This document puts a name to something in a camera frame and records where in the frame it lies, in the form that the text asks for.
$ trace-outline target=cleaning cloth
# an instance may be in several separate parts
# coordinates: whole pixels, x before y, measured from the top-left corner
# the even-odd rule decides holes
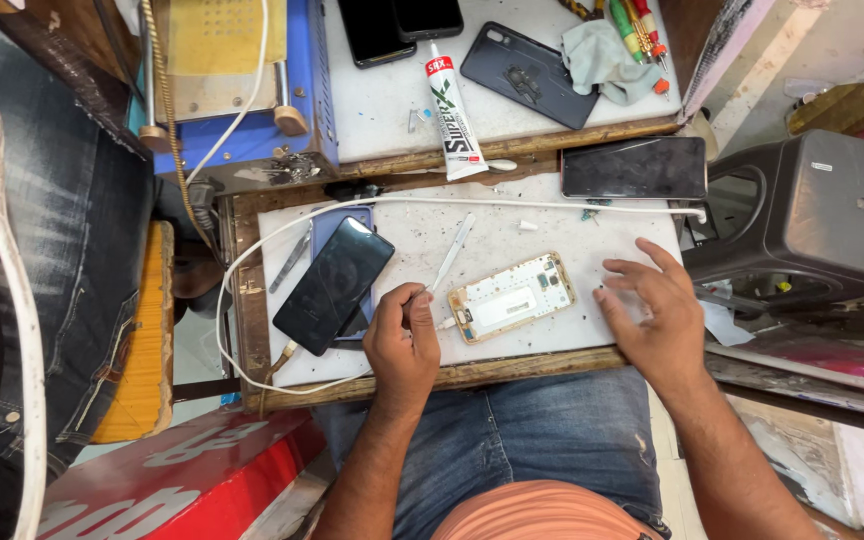
[[[636,63],[616,28],[605,19],[591,20],[563,33],[562,60],[572,76],[572,89],[589,95],[593,85],[611,101],[631,105],[653,92],[662,78],[654,63]]]

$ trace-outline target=black plastic stool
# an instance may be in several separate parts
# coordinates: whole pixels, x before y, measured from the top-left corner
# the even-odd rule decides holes
[[[708,166],[710,184],[727,176],[755,182],[750,216],[728,236],[682,252],[695,285],[763,274],[818,285],[749,299],[762,311],[864,296],[863,139],[810,130]],[[733,306],[742,302],[749,306]]]

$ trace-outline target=blue jeans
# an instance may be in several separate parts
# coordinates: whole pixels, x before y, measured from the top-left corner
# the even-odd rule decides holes
[[[368,402],[313,409],[341,469]],[[556,480],[608,497],[666,539],[645,380],[634,367],[433,392],[402,467],[393,537],[426,539],[463,501]]]
[[[89,444],[122,375],[152,215],[152,169],[2,34],[0,110],[8,217],[43,341],[52,481]],[[21,362],[1,271],[0,313],[0,460],[20,479]],[[2,491],[0,498],[18,500],[16,490]]]

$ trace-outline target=glue tube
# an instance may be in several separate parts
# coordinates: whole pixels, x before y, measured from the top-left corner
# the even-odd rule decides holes
[[[431,45],[432,59],[425,64],[425,75],[429,78],[432,97],[435,99],[441,148],[445,153],[445,179],[452,182],[488,171],[489,166],[479,150],[473,126],[466,116],[466,108],[462,105],[452,58],[439,55],[435,43]]]

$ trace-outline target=green screwdriver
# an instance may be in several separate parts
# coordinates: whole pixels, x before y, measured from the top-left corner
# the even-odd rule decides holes
[[[608,11],[611,13],[612,21],[618,27],[618,35],[625,42],[625,46],[629,49],[631,57],[639,64],[642,64],[642,48],[639,46],[639,37],[629,23],[629,17],[625,14],[625,8],[622,7],[622,4],[618,0],[608,0]]]

